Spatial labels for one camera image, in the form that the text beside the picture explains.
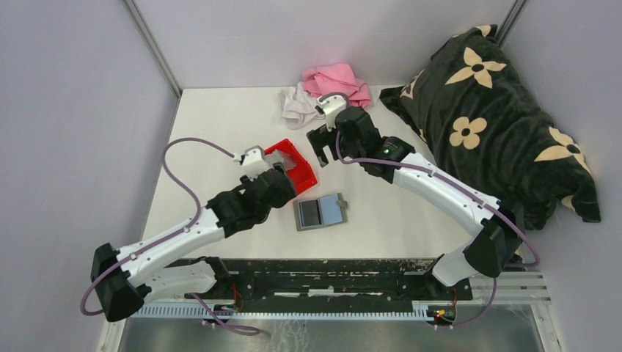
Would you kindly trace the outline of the red plastic bin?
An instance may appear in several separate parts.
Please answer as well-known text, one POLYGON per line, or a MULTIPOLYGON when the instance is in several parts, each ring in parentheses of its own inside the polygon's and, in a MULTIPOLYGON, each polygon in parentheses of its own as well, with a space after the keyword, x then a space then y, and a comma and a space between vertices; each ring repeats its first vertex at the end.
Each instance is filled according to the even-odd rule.
POLYGON ((283 139, 268 147, 265 152, 267 159, 273 159, 269 161, 270 164, 277 161, 282 163, 299 196, 318 184, 309 161, 303 157, 291 140, 283 139))

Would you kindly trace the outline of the dark credit card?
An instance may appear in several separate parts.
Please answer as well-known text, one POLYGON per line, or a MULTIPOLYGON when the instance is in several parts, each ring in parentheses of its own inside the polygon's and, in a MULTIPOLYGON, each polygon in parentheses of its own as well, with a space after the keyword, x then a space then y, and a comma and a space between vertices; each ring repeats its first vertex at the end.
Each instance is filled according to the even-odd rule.
POLYGON ((321 211, 316 199, 298 203, 300 228, 307 229, 321 225, 321 211))

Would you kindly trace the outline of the grey card holder wallet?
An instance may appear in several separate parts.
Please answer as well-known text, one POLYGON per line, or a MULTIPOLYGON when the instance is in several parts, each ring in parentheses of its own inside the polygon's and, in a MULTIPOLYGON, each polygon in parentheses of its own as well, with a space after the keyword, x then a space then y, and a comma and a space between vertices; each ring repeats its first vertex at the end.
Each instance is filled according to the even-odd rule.
POLYGON ((295 220, 296 220, 296 229, 299 232, 331 227, 331 226, 338 225, 338 224, 344 224, 348 221, 349 204, 343 198, 343 195, 341 193, 328 194, 328 195, 313 198, 313 199, 296 200, 293 203, 293 209, 294 209, 295 220), (299 223, 298 203, 304 200, 313 200, 313 199, 316 199, 319 202, 319 207, 321 211, 321 225, 317 227, 302 229, 300 228, 300 223, 299 223))

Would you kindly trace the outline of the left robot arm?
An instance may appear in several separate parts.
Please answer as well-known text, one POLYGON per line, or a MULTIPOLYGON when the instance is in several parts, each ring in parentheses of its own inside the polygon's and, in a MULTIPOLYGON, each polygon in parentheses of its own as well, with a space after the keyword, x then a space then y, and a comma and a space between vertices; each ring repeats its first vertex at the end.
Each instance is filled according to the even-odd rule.
POLYGON ((231 275, 219 257, 201 257, 183 264, 190 252, 262 224, 270 210, 296 197, 293 181, 281 169, 269 169, 256 179, 218 193, 197 215, 171 234, 114 249, 110 243, 95 250, 91 280, 108 322, 126 319, 146 303, 190 293, 222 298, 231 275))

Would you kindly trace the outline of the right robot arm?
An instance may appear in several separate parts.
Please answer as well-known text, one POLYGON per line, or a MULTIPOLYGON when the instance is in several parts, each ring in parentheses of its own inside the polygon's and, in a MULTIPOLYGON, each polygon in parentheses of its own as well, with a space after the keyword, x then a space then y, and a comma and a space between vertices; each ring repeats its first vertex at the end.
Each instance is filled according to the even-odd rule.
POLYGON ((324 149, 344 164, 358 164, 366 173, 410 191, 442 210, 472 239, 435 260, 424 278, 425 293, 442 299, 453 285, 476 274, 497 278, 523 242, 518 213, 496 197, 477 191, 434 166, 409 143, 382 136, 370 115, 346 103, 318 103, 326 122, 307 133, 321 166, 329 162, 324 149))

